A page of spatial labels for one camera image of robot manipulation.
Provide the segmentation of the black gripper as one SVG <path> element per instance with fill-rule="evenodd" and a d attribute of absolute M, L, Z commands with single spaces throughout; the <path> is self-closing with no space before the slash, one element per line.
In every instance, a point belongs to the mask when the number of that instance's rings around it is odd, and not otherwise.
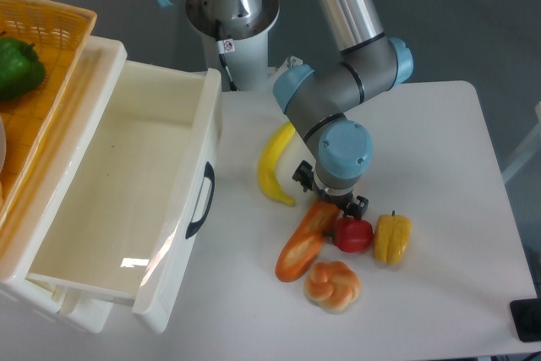
<path fill-rule="evenodd" d="M 354 196 L 351 189 L 332 189 L 320 185 L 314 178 L 313 167 L 305 160 L 299 163 L 292 179 L 301 184 L 304 192 L 314 192 L 318 200 L 338 207 L 344 216 L 362 220 L 368 209 L 369 200 L 362 195 Z"/>

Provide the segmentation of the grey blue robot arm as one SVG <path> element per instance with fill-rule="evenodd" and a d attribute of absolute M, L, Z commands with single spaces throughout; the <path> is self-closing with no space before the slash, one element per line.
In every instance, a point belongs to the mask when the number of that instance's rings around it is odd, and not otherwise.
<path fill-rule="evenodd" d="M 162 7 L 170 0 L 156 0 Z M 368 207 L 353 190 L 372 157 L 367 130 L 347 112 L 406 81 L 413 57 L 406 44 L 390 38 L 372 0 L 320 0 L 340 64 L 319 75 L 301 64 L 268 80 L 268 33 L 280 10 L 278 0 L 186 0 L 185 13 L 198 32 L 205 62 L 221 74 L 225 91 L 263 90 L 276 102 L 314 157 L 293 177 L 320 200 L 361 219 Z"/>

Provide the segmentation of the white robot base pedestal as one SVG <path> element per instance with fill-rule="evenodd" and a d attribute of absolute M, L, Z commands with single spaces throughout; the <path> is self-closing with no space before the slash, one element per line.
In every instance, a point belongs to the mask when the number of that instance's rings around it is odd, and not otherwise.
<path fill-rule="evenodd" d="M 206 66 L 221 73 L 224 92 L 270 90 L 280 74 L 303 63 L 289 56 L 278 67 L 269 65 L 279 0 L 187 0 L 186 12 L 202 39 Z"/>

